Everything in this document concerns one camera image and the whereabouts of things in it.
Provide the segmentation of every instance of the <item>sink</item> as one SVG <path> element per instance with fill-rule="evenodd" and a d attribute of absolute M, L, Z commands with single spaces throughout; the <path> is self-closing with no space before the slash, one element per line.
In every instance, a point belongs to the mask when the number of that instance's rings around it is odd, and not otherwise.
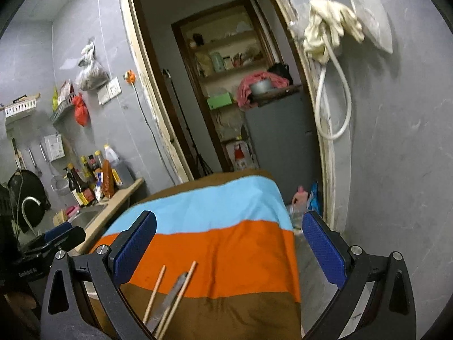
<path fill-rule="evenodd" d="M 84 207 L 71 221 L 72 226 L 80 226 L 85 229 L 93 219 L 106 207 L 106 205 L 97 204 L 96 206 Z"/>

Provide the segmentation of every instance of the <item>cloth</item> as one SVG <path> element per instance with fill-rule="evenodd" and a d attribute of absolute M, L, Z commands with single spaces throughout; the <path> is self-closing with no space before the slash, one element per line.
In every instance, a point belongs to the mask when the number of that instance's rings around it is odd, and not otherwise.
<path fill-rule="evenodd" d="M 309 24 L 305 29 L 304 50 L 307 55 L 321 64 L 327 64 L 329 53 L 322 39 L 322 24 L 330 32 L 333 49 L 340 46 L 344 31 L 352 35 L 357 42 L 365 36 L 356 14 L 347 6 L 332 0 L 310 0 Z"/>
<path fill-rule="evenodd" d="M 251 74 L 244 79 L 242 79 L 239 88 L 237 89 L 237 104 L 242 110 L 249 110 L 253 107 L 256 107 L 257 104 L 250 103 L 249 96 L 252 91 L 250 86 L 259 82 L 260 80 L 269 78 L 272 82 L 274 88 L 285 88 L 289 85 L 289 80 L 282 78 L 274 73 L 269 73 L 268 71 L 259 71 L 257 73 Z"/>
<path fill-rule="evenodd" d="M 96 245 L 111 244 L 143 210 L 155 213 L 157 233 L 131 281 L 121 286 L 140 318 L 162 265 L 167 269 L 152 312 L 195 260 L 165 338 L 301 339 L 294 235 L 266 172 L 214 174 L 154 197 L 124 212 Z M 91 302 L 102 329 L 111 333 L 100 303 Z"/>

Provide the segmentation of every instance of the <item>blue stripe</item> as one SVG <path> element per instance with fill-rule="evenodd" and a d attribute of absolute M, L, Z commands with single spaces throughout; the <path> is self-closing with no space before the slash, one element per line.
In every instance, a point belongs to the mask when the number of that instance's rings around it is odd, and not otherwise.
<path fill-rule="evenodd" d="M 157 234 L 203 233 L 244 220 L 277 222 L 281 229 L 292 231 L 277 185 L 262 176 L 247 176 L 138 204 L 125 211 L 104 236 L 129 229 L 144 210 L 156 215 Z"/>

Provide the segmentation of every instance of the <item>striped blanket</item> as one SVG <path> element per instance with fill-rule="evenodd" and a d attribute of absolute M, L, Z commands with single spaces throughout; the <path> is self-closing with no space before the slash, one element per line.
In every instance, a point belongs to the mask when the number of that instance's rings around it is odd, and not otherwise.
<path fill-rule="evenodd" d="M 99 240 L 111 244 L 144 210 L 157 233 L 121 290 L 143 318 L 162 265 L 155 310 L 178 276 L 198 265 L 165 339 L 300 339 L 300 291 L 291 222 L 263 171 L 189 182 L 137 204 Z M 99 302 L 93 307 L 112 334 Z"/>

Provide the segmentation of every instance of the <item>shelf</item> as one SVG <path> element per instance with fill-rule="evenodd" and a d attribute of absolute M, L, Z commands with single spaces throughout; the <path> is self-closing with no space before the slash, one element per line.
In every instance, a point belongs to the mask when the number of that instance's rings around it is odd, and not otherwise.
<path fill-rule="evenodd" d="M 199 77 L 199 80 L 201 83 L 209 83 L 212 81 L 216 81 L 216 80 L 228 77 L 231 74 L 237 74 L 237 73 L 240 73 L 241 71 L 254 70 L 259 67 L 266 66 L 266 65 L 267 65 L 266 59 L 261 59 L 258 61 L 254 61 L 251 64 L 247 64 L 247 65 L 243 65 L 241 67 L 235 67 L 230 70 L 225 70 L 225 71 L 221 71 L 219 73 L 211 74 L 210 76 L 207 76 L 206 78 Z"/>
<path fill-rule="evenodd" d="M 60 118 L 63 116 L 65 112 L 67 112 L 67 109 L 71 108 L 74 106 L 72 103 L 72 100 L 76 96 L 75 93 L 71 93 L 67 99 L 65 99 L 62 103 L 60 103 L 57 107 L 57 109 L 52 113 L 50 120 L 52 123 L 57 122 L 60 120 Z"/>
<path fill-rule="evenodd" d="M 232 103 L 229 103 L 228 105 L 216 107 L 214 109 L 209 109 L 209 110 L 210 111 L 224 110 L 224 109 L 227 109 L 227 108 L 233 107 L 233 106 L 237 106 L 237 102 L 232 102 Z"/>
<path fill-rule="evenodd" d="M 192 51 L 193 52 L 200 52 L 200 51 L 210 52 L 219 47 L 228 46 L 232 43 L 245 41 L 247 39 L 256 38 L 256 37 L 257 37 L 257 34 L 255 33 L 255 31 L 245 31 L 242 33 L 235 34 L 234 36 L 229 36 L 229 37 L 218 39 L 216 41 L 206 43 L 203 46 L 197 46 L 197 47 L 193 48 Z"/>
<path fill-rule="evenodd" d="M 3 108 L 5 112 L 5 127 L 31 115 L 36 110 L 36 100 L 41 96 L 39 93 L 36 96 L 24 97 L 21 101 Z"/>
<path fill-rule="evenodd" d="M 241 127 L 241 135 L 237 135 L 235 137 L 226 138 L 226 139 L 220 139 L 220 142 L 223 145 L 227 145 L 227 144 L 232 143 L 232 142 L 247 141 L 248 138 L 249 138 L 249 135 L 247 133 L 247 130 L 245 129 L 245 126 L 243 125 Z"/>
<path fill-rule="evenodd" d="M 282 99 L 284 97 L 288 97 L 294 93 L 300 92 L 302 88 L 301 84 L 288 86 L 285 88 L 277 88 L 274 90 L 270 90 L 269 92 L 263 93 L 262 95 L 255 95 L 252 97 L 252 103 L 257 103 L 258 107 L 262 107 L 267 105 L 273 101 L 277 101 L 278 99 Z"/>

